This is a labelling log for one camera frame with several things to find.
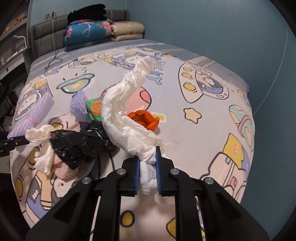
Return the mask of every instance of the orange object on shelf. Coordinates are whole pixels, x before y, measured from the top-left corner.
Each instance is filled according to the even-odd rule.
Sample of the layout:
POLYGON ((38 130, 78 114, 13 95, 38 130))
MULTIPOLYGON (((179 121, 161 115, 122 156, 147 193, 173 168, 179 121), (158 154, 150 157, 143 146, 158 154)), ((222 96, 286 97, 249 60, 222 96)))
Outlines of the orange object on shelf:
POLYGON ((154 131, 159 124, 159 118, 154 118, 146 110, 137 110, 136 112, 129 113, 127 116, 150 131, 154 131))

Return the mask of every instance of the bed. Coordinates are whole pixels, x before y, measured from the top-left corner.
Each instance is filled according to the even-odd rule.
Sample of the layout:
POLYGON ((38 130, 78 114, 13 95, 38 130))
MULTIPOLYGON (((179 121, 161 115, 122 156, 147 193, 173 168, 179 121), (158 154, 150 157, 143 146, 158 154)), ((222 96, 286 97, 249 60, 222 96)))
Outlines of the bed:
MULTIPOLYGON (((112 13, 117 20, 129 19, 127 11, 117 13, 120 17, 112 13)), ((50 65, 54 57, 51 22, 48 27, 44 23, 32 27, 36 60, 19 97, 13 128, 28 119, 34 105, 47 94, 54 104, 37 128, 50 124, 57 129, 80 131, 71 109, 77 92, 83 91, 88 99, 104 96, 139 59, 151 56, 155 59, 154 68, 132 95, 126 114, 148 110, 158 117, 160 123, 155 132, 170 146, 167 155, 175 167, 194 178, 213 177, 240 202, 252 163, 255 134, 245 81, 207 57, 147 39, 107 42, 64 52, 61 33, 66 24, 64 16, 57 18, 58 59, 50 65)), ((75 177, 62 180, 54 173, 46 176, 34 167, 34 153, 41 148, 27 146, 10 154, 14 189, 30 227, 77 181, 89 173, 94 179, 105 177, 130 157, 122 149, 101 153, 100 162, 85 164, 75 177)), ((174 240, 174 205, 160 207, 154 201, 154 192, 122 198, 121 240, 174 240)))

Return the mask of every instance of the black folded blanket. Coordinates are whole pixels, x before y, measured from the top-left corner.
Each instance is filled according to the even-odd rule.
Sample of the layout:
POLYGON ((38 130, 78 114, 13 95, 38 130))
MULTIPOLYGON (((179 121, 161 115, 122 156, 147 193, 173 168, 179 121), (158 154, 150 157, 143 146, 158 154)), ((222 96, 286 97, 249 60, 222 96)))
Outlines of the black folded blanket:
POLYGON ((73 21, 81 19, 91 19, 94 21, 106 20, 107 17, 104 16, 106 14, 105 7, 104 4, 95 4, 70 12, 67 18, 68 25, 73 21))

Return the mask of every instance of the pink flower print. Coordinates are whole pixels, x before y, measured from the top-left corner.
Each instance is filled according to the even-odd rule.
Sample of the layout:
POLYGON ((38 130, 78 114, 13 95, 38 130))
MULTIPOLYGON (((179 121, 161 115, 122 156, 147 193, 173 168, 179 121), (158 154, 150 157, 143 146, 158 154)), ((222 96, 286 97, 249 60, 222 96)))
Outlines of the pink flower print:
POLYGON ((103 28, 106 29, 106 31, 108 31, 109 34, 111 34, 112 29, 111 29, 111 25, 109 22, 103 22, 103 28))
POLYGON ((68 30, 67 30, 67 34, 66 34, 66 37, 67 38, 71 38, 71 31, 72 31, 73 29, 71 28, 71 27, 68 27, 68 30))

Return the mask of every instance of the stack of bedding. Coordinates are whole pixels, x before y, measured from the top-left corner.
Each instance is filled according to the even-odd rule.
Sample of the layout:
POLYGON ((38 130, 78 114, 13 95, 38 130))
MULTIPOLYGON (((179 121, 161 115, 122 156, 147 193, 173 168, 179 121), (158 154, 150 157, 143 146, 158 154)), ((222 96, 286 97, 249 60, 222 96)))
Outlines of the stack of bedding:
POLYGON ((112 29, 110 22, 104 16, 105 5, 96 4, 68 15, 68 27, 63 34, 65 51, 107 41, 112 29))
POLYGON ((127 39, 142 39, 144 25, 137 22, 115 22, 111 25, 112 40, 121 41, 127 39))

